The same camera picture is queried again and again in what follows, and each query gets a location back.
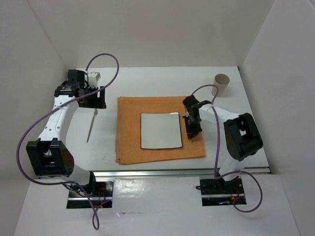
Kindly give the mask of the silver spoon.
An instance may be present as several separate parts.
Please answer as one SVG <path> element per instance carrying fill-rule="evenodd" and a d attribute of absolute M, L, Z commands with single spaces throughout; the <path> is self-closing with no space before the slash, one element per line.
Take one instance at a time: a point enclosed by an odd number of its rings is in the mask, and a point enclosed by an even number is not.
<path fill-rule="evenodd" d="M 89 140 L 90 140 L 90 136 L 91 136 L 91 132 L 92 132 L 92 129 L 93 129 L 94 121 L 95 121 L 95 118 L 96 118 L 97 115 L 98 115 L 98 110 L 94 109 L 94 114 L 93 114 L 93 117 L 92 117 L 92 120 L 91 120 L 91 124 L 90 124 L 90 127 L 89 127 L 89 132 L 88 132 L 86 143 L 88 143 Z"/>

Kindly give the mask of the white square plate black rim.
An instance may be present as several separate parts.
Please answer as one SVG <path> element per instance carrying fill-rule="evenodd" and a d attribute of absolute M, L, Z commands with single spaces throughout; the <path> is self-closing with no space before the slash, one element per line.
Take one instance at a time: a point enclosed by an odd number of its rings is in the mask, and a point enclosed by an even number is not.
<path fill-rule="evenodd" d="M 181 148 L 179 113 L 142 113 L 140 136 L 142 149 Z"/>

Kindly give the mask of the orange cloth placemat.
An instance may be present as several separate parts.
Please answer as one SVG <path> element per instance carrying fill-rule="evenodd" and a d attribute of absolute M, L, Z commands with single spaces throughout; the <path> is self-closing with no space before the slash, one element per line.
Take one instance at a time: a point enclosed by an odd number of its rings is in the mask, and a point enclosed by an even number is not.
<path fill-rule="evenodd" d="M 185 96 L 166 97 L 118 97 L 116 129 L 116 162 L 120 165 L 169 161 L 206 156 L 202 134 L 189 141 L 183 116 L 186 114 L 182 101 Z M 141 148 L 141 114 L 178 112 L 183 146 L 172 149 Z"/>

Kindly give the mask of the beige paper cup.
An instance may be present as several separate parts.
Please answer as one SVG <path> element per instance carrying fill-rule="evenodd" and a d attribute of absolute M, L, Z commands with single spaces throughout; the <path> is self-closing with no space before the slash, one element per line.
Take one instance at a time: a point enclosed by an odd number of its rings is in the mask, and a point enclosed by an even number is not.
<path fill-rule="evenodd" d="M 225 89 L 227 88 L 228 84 L 230 83 L 230 78 L 225 74 L 217 74 L 214 77 L 213 85 L 215 85 L 212 88 L 212 95 L 217 97 L 220 97 Z"/>

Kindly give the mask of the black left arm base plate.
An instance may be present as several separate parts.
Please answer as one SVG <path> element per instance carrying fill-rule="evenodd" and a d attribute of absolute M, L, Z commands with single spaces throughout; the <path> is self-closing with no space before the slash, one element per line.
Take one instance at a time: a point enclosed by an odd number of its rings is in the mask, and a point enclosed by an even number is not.
<path fill-rule="evenodd" d="M 85 209 L 91 207 L 86 195 L 78 186 L 67 185 L 67 189 L 67 209 Z M 113 189 L 114 182 L 112 180 L 95 182 L 92 188 L 85 186 L 85 190 L 95 208 L 112 208 Z"/>

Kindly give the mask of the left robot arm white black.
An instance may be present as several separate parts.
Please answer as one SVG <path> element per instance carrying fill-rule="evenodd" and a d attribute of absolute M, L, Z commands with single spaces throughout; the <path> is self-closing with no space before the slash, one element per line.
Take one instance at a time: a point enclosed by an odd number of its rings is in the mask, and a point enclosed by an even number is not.
<path fill-rule="evenodd" d="M 65 141 L 73 115 L 79 107 L 92 108 L 95 112 L 106 108 L 105 92 L 98 91 L 100 78 L 98 72 L 69 70 L 67 80 L 54 92 L 54 108 L 57 111 L 50 115 L 37 140 L 26 145 L 36 176 L 60 177 L 66 182 L 77 182 L 86 196 L 97 192 L 95 176 L 75 165 Z"/>

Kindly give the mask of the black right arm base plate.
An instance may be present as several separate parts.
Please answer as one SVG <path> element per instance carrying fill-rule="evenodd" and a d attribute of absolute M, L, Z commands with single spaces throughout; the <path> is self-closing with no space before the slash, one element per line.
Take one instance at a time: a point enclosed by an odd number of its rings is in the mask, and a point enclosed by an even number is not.
<path fill-rule="evenodd" d="M 246 197 L 243 183 L 240 178 L 233 180 L 229 184 L 224 184 L 222 180 L 201 179 L 196 189 L 201 193 L 203 207 L 246 205 Z"/>

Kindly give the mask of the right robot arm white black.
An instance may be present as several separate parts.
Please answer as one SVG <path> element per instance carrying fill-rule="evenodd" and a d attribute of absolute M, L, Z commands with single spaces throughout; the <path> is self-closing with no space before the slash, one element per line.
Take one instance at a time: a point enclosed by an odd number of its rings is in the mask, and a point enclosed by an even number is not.
<path fill-rule="evenodd" d="M 183 100 L 187 138 L 192 140 L 202 132 L 201 122 L 207 121 L 217 126 L 217 151 L 215 158 L 215 188 L 227 192 L 244 168 L 246 157 L 255 155 L 263 147 L 263 140 L 249 113 L 237 114 L 213 105 L 208 100 L 198 101 L 194 95 Z M 224 131 L 229 157 L 218 168 L 221 147 L 221 131 Z"/>

